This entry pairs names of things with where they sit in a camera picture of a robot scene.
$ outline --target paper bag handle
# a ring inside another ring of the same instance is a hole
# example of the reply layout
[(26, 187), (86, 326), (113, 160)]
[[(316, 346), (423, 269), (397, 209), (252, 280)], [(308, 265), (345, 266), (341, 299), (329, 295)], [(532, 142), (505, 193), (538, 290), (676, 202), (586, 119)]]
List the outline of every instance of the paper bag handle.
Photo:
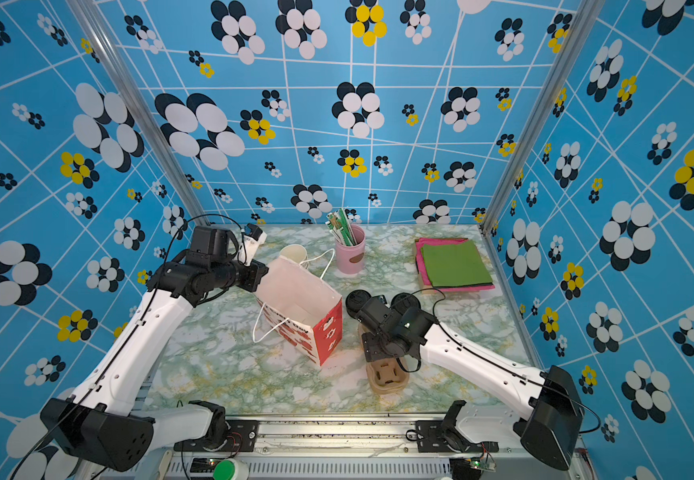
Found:
[(323, 252), (322, 254), (316, 256), (315, 258), (307, 258), (307, 259), (305, 259), (305, 260), (302, 260), (301, 262), (299, 262), (299, 265), (303, 264), (304, 262), (312, 262), (313, 260), (317, 260), (318, 258), (320, 258), (321, 256), (327, 254), (328, 252), (331, 252), (331, 259), (328, 261), (328, 264), (325, 266), (325, 270), (323, 270), (323, 273), (320, 274), (320, 280), (322, 280), (322, 279), (323, 279), (323, 276), (325, 275), (325, 272), (327, 272), (327, 271), (328, 271), (328, 268), (331, 266), (331, 262), (334, 261), (334, 256), (336, 255), (336, 250), (335, 250), (335, 249), (329, 248), (328, 250), (326, 250), (326, 251)]
[(272, 328), (272, 330), (270, 330), (270, 331), (266, 332), (264, 335), (262, 335), (262, 338), (260, 338), (259, 340), (256, 340), (256, 327), (258, 326), (258, 319), (262, 318), (262, 312), (264, 312), (264, 307), (265, 307), (266, 305), (267, 305), (266, 302), (264, 302), (264, 303), (262, 304), (262, 308), (260, 308), (260, 309), (258, 310), (258, 315), (256, 315), (256, 321), (253, 323), (253, 330), (251, 330), (251, 338), (252, 338), (252, 340), (253, 340), (254, 343), (259, 343), (260, 341), (264, 340), (265, 337), (266, 337), (267, 335), (269, 335), (270, 333), (274, 332), (280, 325), (282, 325), (283, 323), (285, 323), (285, 322), (287, 322), (288, 320), (290, 320), (288, 317), (285, 317), (283, 320), (280, 321), (280, 323), (278, 323), (277, 325), (275, 325), (275, 326)]

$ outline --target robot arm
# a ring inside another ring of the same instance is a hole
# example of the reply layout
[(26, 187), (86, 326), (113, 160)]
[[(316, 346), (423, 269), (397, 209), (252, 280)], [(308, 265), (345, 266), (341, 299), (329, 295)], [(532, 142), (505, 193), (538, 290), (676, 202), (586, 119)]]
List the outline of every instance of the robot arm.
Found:
[[(268, 268), (253, 255), (265, 239), (266, 234), (251, 224), (240, 245), (228, 230), (195, 228), (189, 249), (164, 263), (147, 283), (136, 314), (99, 365), (70, 398), (52, 398), (40, 412), (67, 454), (124, 471), (149, 451), (174, 442), (224, 440), (224, 408), (211, 403), (194, 402), (146, 418), (130, 413), (160, 351), (195, 306), (231, 286), (256, 291)], [(234, 254), (228, 253), (230, 242)], [(214, 289), (222, 291), (208, 297)]]
[[(557, 366), (543, 372), (485, 349), (423, 311), (419, 300), (407, 293), (387, 306), (384, 296), (356, 290), (347, 304), (350, 315), (369, 330), (362, 338), (366, 361), (408, 354), (451, 370), (520, 415), (513, 431), (528, 453), (548, 466), (568, 470), (583, 420), (579, 393), (568, 372)], [(445, 440), (460, 452), (483, 440), (472, 429), (474, 422), (468, 421), (472, 416), (472, 409), (458, 401), (442, 425), (448, 430)]]

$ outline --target pink cloth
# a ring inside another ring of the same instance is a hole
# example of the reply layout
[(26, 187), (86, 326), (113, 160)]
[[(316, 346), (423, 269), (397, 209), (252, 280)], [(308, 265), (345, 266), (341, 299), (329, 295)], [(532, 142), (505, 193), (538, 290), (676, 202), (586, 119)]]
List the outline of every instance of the pink cloth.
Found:
[[(416, 267), (419, 269), (421, 281), (424, 286), (433, 286), (427, 275), (427, 267), (424, 265), (424, 257), (421, 255), (421, 247), (424, 245), (454, 245), (463, 244), (468, 238), (419, 238), (416, 240)], [(478, 286), (442, 286), (439, 287), (443, 292), (480, 292), (481, 290), (492, 290), (496, 288), (491, 285)]]

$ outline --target green button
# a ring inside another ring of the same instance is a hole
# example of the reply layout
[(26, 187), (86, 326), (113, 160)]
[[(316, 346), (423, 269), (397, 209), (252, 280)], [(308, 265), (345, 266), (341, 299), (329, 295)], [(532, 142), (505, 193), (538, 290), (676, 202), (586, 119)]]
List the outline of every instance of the green button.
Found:
[(229, 460), (223, 460), (218, 463), (213, 471), (215, 480), (232, 480), (235, 476), (235, 464)]

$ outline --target paper cup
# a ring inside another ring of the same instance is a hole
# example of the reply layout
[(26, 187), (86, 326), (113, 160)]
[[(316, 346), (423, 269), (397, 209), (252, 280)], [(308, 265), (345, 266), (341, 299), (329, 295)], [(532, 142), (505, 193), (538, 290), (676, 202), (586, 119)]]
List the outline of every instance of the paper cup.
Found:
[(293, 260), (297, 264), (302, 264), (304, 268), (308, 267), (307, 249), (304, 248), (304, 245), (292, 244), (284, 246), (283, 249), (280, 250), (279, 256), (284, 256), (289, 260)]

